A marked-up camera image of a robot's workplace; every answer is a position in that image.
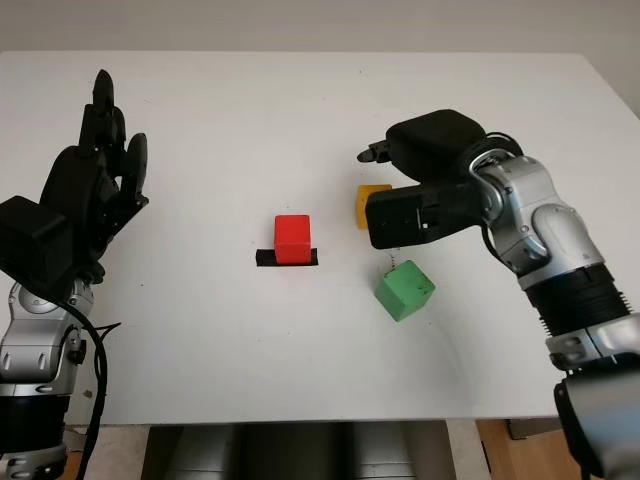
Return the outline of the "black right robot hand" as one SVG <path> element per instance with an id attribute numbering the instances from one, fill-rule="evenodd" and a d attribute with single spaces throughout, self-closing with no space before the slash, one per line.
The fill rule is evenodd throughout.
<path id="1" fill-rule="evenodd" d="M 357 155 L 360 163 L 390 162 L 419 183 L 444 178 L 457 159 L 487 132 L 475 120 L 451 109 L 437 110 L 391 126 L 385 139 Z"/>

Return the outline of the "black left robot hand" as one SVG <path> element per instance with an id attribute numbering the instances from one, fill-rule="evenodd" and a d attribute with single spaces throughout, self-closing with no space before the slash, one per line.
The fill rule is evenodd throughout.
<path id="1" fill-rule="evenodd" d="M 79 141 L 54 161 L 40 204 L 63 215 L 73 231 L 74 275 L 99 284 L 109 243 L 148 203 L 146 135 L 126 138 L 110 74 L 98 72 L 92 102 L 84 107 Z"/>

